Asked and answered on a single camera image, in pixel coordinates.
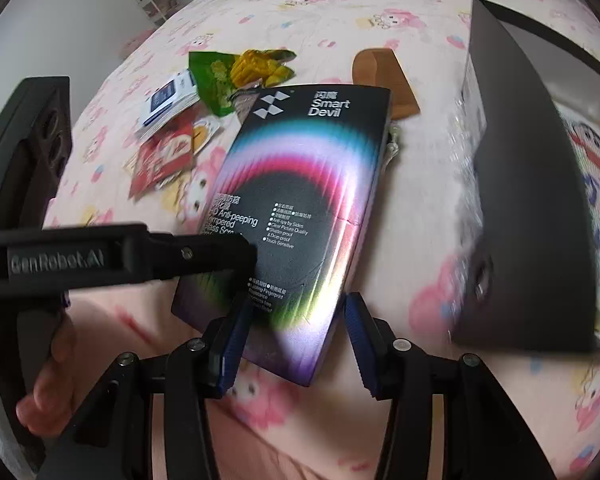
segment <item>pink cartoon bedsheet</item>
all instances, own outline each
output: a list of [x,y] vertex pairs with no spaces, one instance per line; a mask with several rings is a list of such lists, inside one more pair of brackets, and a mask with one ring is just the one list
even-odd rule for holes
[[[549,25],[600,60],[600,24],[578,0],[493,1]],[[208,190],[239,128],[234,116],[222,120],[224,132],[192,172],[138,202],[127,199],[140,104],[186,67],[188,51],[289,48],[298,54],[290,83],[302,84],[350,82],[358,51],[392,48],[422,113],[400,122],[402,151],[381,183],[354,286],[397,334],[429,352],[457,354],[445,339],[449,262],[459,248],[459,184],[446,126],[464,69],[470,9],[471,0],[193,1],[111,73],[77,120],[74,152],[46,224],[142,221],[171,232],[199,227]],[[170,314],[172,293],[173,283],[150,283],[75,297],[113,316],[147,354],[170,351],[192,335]],[[103,353],[86,355],[96,362],[93,356]],[[113,357],[102,357],[102,369]],[[600,449],[600,360],[482,357],[555,471],[586,467]],[[363,388],[342,327],[310,388],[244,365],[221,407],[325,478],[373,477],[388,404]]]

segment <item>hand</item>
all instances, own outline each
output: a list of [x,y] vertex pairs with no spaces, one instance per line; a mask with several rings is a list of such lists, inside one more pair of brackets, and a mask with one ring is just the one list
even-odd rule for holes
[[57,436],[71,418],[75,339],[74,324],[64,315],[51,341],[51,355],[40,370],[33,392],[16,405],[18,420],[33,434]]

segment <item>transparent plastic wrap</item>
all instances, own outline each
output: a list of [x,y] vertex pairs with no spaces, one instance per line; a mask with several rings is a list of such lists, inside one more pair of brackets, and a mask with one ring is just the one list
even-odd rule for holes
[[462,308],[464,286],[469,273],[469,261],[482,234],[482,209],[478,180],[474,171],[474,154],[480,144],[484,129],[476,121],[468,120],[462,96],[458,96],[454,103],[449,117],[448,130],[451,158],[456,165],[456,175],[461,184],[456,206],[459,249],[453,275],[455,293],[449,304],[455,320]]

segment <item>red snack packet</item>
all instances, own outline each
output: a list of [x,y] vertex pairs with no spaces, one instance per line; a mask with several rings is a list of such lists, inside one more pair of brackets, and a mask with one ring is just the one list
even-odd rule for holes
[[185,111],[173,118],[140,146],[129,198],[139,196],[172,174],[191,167],[194,130],[186,115]]

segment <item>bed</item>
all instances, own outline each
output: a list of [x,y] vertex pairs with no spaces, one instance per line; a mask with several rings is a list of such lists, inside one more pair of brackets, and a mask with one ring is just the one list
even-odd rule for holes
[[[492,1],[547,24],[600,60],[600,24],[578,0]],[[288,83],[303,84],[350,83],[358,51],[391,48],[422,113],[398,125],[401,151],[379,186],[354,289],[395,333],[428,352],[460,355],[445,335],[460,192],[447,126],[464,70],[470,9],[471,0],[193,1],[107,77],[76,121],[74,152],[46,225],[142,221],[153,230],[195,230],[196,219],[183,218],[182,197],[200,166],[211,178],[217,172],[239,128],[233,114],[222,119],[224,132],[206,148],[216,154],[213,160],[138,202],[127,199],[140,104],[186,67],[190,50],[288,48],[298,54]],[[173,289],[173,283],[120,287],[75,294],[74,303],[121,321],[137,351],[147,355],[171,351],[192,335],[170,314]],[[93,316],[78,306],[71,311],[78,321]],[[77,378],[78,398],[115,356],[102,349],[81,352],[78,358],[95,365],[91,376]],[[600,359],[480,355],[554,471],[563,476],[584,469],[600,449]],[[363,388],[342,326],[310,388],[245,364],[222,406],[324,478],[374,476],[388,405]]]

